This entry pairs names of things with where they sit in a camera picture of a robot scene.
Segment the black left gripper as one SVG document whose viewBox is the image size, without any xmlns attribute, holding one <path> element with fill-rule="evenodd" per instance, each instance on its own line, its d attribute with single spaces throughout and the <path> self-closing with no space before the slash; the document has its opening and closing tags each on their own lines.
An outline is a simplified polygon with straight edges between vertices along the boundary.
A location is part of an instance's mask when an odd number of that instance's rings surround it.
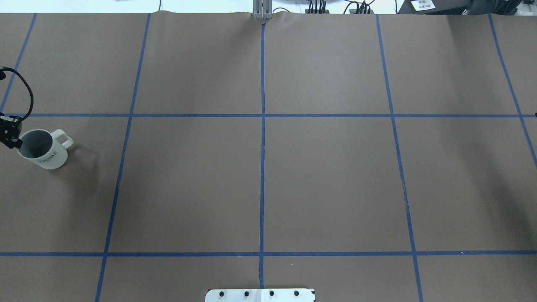
<svg viewBox="0 0 537 302">
<path fill-rule="evenodd" d="M 0 117 L 0 142 L 9 149 L 20 149 L 23 142 L 19 139 L 22 129 L 22 117 L 2 115 Z"/>
</svg>

